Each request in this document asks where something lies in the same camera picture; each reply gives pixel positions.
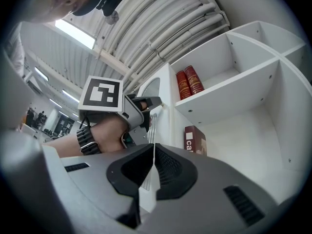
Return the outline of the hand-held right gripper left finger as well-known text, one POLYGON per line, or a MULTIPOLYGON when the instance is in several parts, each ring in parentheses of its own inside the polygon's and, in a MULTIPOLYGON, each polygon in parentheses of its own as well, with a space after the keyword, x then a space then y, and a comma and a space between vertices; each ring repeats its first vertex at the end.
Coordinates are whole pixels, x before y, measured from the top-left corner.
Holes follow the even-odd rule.
POLYGON ((141 224, 139 188, 153 166, 154 145, 142 144, 126 150, 126 156, 112 162, 106 171, 108 181, 118 194, 132 198, 126 213, 117 221, 135 229, 141 224))

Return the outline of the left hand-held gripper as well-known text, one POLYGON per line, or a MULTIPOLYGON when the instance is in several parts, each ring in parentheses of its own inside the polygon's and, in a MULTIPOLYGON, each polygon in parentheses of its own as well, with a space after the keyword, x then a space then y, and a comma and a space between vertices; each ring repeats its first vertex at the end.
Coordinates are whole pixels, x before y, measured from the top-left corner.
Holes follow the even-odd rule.
POLYGON ((99 123, 109 113, 118 115, 128 125, 121 137, 125 148, 147 144, 150 111, 162 104, 160 97, 137 97, 123 93, 123 81, 89 76, 78 104, 81 123, 99 123))

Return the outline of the red gold-print book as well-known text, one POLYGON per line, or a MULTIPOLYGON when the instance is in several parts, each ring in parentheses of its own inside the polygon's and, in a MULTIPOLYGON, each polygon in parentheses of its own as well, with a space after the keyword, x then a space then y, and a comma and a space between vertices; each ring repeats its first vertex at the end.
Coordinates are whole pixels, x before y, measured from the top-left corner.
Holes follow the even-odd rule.
POLYGON ((183 99, 190 97, 192 95, 192 92, 191 92, 185 72, 179 71, 176 74, 176 79, 177 79, 180 99, 183 100, 183 99))
POLYGON ((196 71, 194 70, 193 66, 188 66, 184 70, 186 77, 188 79, 190 89, 193 95, 200 93, 204 91, 203 84, 201 80, 199 79, 199 76, 197 75, 196 71))

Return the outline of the dark red book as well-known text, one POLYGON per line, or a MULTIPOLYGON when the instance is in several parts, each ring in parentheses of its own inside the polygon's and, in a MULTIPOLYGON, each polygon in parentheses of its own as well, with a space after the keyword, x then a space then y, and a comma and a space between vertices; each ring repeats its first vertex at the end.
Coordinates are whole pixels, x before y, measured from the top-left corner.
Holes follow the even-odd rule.
POLYGON ((206 137, 196 126, 187 126, 184 129, 184 149, 207 156, 206 137))

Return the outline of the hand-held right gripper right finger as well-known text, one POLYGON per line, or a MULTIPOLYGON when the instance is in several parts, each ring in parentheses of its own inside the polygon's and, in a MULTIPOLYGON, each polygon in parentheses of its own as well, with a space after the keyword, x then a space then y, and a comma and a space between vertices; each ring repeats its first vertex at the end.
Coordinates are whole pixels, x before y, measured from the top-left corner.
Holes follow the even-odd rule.
POLYGON ((185 195, 197 181, 197 168, 190 161, 190 153, 184 149, 155 144, 155 166, 160 189, 157 201, 178 199, 185 195))

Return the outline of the white cabinet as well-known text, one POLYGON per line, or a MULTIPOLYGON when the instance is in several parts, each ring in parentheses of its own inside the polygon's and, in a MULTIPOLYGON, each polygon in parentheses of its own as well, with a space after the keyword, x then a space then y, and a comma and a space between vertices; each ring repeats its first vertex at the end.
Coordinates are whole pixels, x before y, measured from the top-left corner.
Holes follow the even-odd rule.
POLYGON ((276 203, 299 193, 312 167, 312 55, 297 35, 255 21, 200 45, 171 67, 172 144, 204 133, 207 156, 230 164, 276 203), (181 100, 176 79, 193 66, 204 91, 181 100))

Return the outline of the person's left forearm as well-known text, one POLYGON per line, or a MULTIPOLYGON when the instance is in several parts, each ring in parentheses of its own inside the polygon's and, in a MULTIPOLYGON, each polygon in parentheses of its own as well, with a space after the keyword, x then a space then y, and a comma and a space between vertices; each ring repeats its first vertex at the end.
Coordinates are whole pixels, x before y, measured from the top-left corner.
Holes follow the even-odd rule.
POLYGON ((43 144, 56 149, 60 158, 82 156, 76 135, 67 135, 43 144))

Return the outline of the person's left hand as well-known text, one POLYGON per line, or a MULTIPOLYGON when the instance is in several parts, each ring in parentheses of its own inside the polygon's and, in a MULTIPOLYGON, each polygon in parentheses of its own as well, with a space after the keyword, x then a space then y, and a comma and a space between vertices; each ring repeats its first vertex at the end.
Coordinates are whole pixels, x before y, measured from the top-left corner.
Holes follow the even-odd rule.
POLYGON ((100 123, 92 126, 90 130, 102 153, 124 149, 121 137, 128 131, 128 125, 119 116, 110 114, 100 123))

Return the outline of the bundle of white ceiling pipes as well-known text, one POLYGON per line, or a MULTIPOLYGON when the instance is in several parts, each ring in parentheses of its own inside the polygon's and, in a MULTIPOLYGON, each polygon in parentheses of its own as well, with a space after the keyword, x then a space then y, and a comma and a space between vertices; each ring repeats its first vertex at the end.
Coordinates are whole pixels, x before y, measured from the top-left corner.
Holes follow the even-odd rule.
POLYGON ((123 0, 104 50, 125 65, 124 75, 146 78, 159 65, 181 56, 195 38, 208 38, 229 22, 217 0, 123 0))

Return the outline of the person's white shirt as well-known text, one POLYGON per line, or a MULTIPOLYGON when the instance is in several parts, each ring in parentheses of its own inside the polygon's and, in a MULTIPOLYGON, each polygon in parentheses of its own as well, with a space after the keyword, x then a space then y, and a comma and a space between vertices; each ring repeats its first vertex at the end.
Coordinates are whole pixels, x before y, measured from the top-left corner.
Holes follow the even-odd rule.
POLYGON ((3 36, 3 47, 9 57, 15 72, 24 78, 25 51, 22 45, 20 31, 22 22, 18 22, 3 36))

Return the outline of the white glass cabinet door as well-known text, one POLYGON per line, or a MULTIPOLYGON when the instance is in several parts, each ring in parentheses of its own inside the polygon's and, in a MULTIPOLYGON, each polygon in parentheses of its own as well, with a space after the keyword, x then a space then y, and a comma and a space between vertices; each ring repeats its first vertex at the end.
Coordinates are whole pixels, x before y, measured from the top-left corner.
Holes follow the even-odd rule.
POLYGON ((162 104, 150 111, 152 126, 147 134, 150 143, 172 144, 172 128, 170 124, 171 67, 165 64, 141 85, 138 96, 160 97, 162 104))

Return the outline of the round metal ceiling disc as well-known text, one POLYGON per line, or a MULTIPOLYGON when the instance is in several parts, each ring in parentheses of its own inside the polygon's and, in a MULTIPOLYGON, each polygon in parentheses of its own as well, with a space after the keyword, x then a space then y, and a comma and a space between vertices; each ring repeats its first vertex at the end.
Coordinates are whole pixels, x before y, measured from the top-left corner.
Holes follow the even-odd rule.
POLYGON ((105 17, 105 22, 109 25, 114 25, 119 20, 119 14, 116 10, 112 12, 111 15, 105 17))

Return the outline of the black wrist watch band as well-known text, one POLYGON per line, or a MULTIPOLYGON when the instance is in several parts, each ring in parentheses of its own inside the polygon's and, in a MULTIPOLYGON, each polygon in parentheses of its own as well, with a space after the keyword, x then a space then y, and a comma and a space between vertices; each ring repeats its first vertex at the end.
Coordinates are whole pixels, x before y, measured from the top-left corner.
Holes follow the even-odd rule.
POLYGON ((77 130, 77 139, 80 152, 84 156, 101 154, 98 143, 94 140, 89 126, 77 130))

